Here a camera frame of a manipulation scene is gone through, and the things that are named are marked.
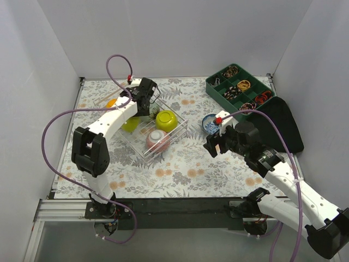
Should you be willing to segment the blue floral white bowl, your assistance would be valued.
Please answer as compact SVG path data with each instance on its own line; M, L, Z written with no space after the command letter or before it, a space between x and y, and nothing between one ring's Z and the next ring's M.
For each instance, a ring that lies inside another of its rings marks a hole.
M202 120L202 128L207 134L215 134L219 131L219 126L214 123L215 114L206 115Z

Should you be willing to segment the lime green bowl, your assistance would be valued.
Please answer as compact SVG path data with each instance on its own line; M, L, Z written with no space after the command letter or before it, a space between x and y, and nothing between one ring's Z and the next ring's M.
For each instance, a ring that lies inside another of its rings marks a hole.
M155 118L155 126L157 129L167 133L173 131L178 125L178 119L170 110L160 111Z
M140 124L139 117L131 117L122 125L121 128L125 132L132 133L138 127L139 124Z

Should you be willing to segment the white wire dish rack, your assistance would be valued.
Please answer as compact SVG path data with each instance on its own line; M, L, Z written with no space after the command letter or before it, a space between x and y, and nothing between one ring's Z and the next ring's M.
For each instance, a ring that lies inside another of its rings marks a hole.
M155 120L151 121L149 116L133 116L140 118L140 124L132 132L125 132L121 127L116 131L108 144L111 164L120 164L122 166L155 166L164 161L171 154L180 139L186 136L188 122L180 116L173 106L169 106L161 96L163 91L156 89L153 96L150 98L151 104L157 103L161 111L170 110L178 119L177 127L167 133L170 137L170 146L163 152L151 152L147 148L146 139L150 132L156 130Z

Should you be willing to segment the mint green floral bowl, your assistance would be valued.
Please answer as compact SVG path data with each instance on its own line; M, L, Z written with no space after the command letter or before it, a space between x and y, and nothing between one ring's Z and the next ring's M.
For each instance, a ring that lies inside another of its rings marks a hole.
M161 111L160 106L157 103L153 103L149 107L149 119L154 121L157 117L157 114Z

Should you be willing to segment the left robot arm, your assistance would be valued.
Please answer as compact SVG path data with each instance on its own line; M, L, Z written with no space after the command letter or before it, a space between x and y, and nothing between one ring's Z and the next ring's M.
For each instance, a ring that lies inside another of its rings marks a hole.
M149 115L152 96L157 90L158 85L151 79L133 80L123 87L116 101L99 119L86 128L74 130L71 161L92 189L89 197L93 208L104 218L111 218L116 211L112 202L116 196L105 174L110 163L108 142L132 117Z

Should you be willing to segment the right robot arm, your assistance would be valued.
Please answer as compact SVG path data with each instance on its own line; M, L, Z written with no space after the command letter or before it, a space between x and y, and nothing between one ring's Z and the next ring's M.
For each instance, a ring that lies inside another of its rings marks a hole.
M273 148L264 145L259 131L250 122L229 124L206 138L203 146L212 157L232 151L244 157L246 165L281 190L292 202L289 205L269 191L259 188L245 201L253 217L271 216L300 231L311 248L331 259L348 243L348 209L340 209L326 200L294 172Z

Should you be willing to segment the orange bowl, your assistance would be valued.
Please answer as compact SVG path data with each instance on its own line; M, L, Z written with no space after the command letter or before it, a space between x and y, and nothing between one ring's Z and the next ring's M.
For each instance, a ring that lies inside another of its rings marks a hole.
M117 99L111 99L107 104L106 108L111 108L116 103Z

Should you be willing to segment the dark patterned scrunchie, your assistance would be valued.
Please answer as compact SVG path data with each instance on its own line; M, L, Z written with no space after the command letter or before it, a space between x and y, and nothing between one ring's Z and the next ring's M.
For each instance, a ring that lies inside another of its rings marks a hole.
M255 110L257 107L257 104L255 102L247 102L244 103L240 108L239 111L245 111L245 110Z

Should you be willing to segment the pink speckled bowl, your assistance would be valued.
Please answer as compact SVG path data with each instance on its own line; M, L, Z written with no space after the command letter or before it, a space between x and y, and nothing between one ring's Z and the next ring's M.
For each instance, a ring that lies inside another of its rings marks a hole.
M170 143L169 135L160 129L150 132L146 139L147 148L156 153L166 151Z

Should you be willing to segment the orange black scrunchie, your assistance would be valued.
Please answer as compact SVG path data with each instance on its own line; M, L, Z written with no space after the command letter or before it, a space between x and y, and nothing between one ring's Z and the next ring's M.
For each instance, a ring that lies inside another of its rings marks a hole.
M255 97L255 103L257 105L264 104L268 99L272 98L273 94L271 91L265 91Z

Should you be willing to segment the green compartment tray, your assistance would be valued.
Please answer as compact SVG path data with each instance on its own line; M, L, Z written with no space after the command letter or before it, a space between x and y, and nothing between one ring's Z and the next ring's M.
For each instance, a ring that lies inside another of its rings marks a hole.
M239 68L239 73L233 76L232 78L226 79L222 76L222 73L228 66L237 66ZM267 85L263 84L260 80L250 74L248 71L243 69L237 64L230 64L224 69L218 71L212 76L206 79L206 93L213 98L225 111L229 113L233 113L239 111L239 108L247 102L255 102L255 97L265 91L271 91L273 97L275 93L271 88L267 87ZM233 100L227 100L223 97L225 91L231 86L237 86L242 80L248 80L251 83L251 87L242 92L239 96L237 96ZM264 104L257 105L255 110L259 110L272 99L268 99Z

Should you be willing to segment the black cloth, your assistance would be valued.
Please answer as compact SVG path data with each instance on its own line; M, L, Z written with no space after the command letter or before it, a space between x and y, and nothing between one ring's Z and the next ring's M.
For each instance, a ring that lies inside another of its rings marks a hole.
M267 103L267 105L259 110L269 116L276 125L289 152L299 153L304 150L304 144L297 124L290 108L283 99L274 97ZM276 131L266 118L259 114L252 113L248 117L248 121L253 123L253 125L258 129L261 140L264 144L278 152L285 152Z

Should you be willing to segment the yellow patterned scrunchie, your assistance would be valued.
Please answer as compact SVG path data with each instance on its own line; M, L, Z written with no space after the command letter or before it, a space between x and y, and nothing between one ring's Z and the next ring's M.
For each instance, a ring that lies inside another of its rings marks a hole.
M251 83L248 80L242 80L239 83L237 83L237 88L241 90L242 92L245 92L251 87Z

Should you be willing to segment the brown patterned scrunchie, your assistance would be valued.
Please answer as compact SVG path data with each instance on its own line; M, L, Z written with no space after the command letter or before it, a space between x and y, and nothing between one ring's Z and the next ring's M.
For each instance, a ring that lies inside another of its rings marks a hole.
M239 73L239 68L236 65L230 65L222 73L222 76L225 77L226 79L229 79L238 73Z

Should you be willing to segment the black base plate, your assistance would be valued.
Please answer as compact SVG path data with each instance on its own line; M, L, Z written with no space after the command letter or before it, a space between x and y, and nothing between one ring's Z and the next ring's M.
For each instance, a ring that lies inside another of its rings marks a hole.
M239 205L244 198L126 198L117 202L136 214L138 229L251 230L254 235L267 231L267 219L253 216Z

